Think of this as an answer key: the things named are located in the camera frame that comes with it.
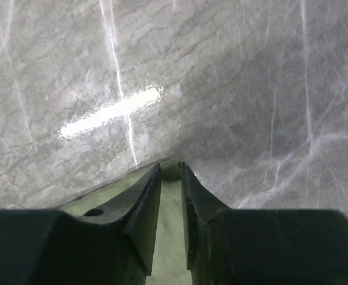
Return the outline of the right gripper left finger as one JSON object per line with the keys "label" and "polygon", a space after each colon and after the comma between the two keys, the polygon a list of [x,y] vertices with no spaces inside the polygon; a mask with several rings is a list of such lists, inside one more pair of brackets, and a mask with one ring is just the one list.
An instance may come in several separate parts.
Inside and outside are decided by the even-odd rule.
{"label": "right gripper left finger", "polygon": [[160,207],[162,169],[153,165],[136,183],[88,210],[81,220],[103,229],[120,257],[131,257],[151,275]]}

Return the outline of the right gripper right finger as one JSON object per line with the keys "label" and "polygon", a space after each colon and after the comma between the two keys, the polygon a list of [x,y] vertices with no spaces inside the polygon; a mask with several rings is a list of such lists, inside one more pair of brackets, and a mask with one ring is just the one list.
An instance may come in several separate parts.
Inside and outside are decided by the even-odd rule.
{"label": "right gripper right finger", "polygon": [[184,161],[180,164],[180,168],[186,267],[191,271],[201,236],[198,226],[206,226],[219,210],[229,207],[203,187]]}

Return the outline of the green graphic tank top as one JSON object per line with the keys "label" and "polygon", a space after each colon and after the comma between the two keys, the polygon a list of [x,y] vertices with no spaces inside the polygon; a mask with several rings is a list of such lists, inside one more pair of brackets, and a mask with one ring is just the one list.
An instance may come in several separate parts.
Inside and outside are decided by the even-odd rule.
{"label": "green graphic tank top", "polygon": [[[153,270],[147,284],[192,284],[186,269],[184,222],[181,195],[181,160],[177,157],[159,162],[162,170],[160,207],[157,223]],[[151,166],[144,166],[67,202],[61,210],[79,216],[126,190]]]}

